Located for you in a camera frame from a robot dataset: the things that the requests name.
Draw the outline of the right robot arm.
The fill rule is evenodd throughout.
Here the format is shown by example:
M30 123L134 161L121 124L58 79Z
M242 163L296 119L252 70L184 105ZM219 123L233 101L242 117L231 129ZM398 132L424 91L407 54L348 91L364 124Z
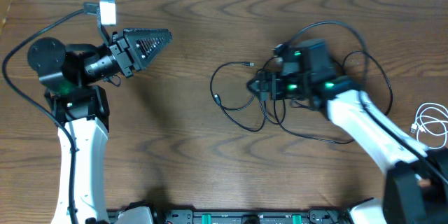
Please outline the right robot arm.
M353 206L351 223L446 223L447 151L431 150L387 118L357 82L339 75L323 39L278 45L280 71L247 84L259 100L309 100L348 133L386 176L384 196Z

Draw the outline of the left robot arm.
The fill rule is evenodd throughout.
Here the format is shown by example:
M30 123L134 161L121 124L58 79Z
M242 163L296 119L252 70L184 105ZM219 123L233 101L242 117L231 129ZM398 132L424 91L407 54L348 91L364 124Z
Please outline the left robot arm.
M53 223L108 223L104 154L109 139L109 105L98 81L133 77L172 41L168 29L127 28L99 46L63 44L40 38L28 63L45 86L45 99L61 127L58 203Z

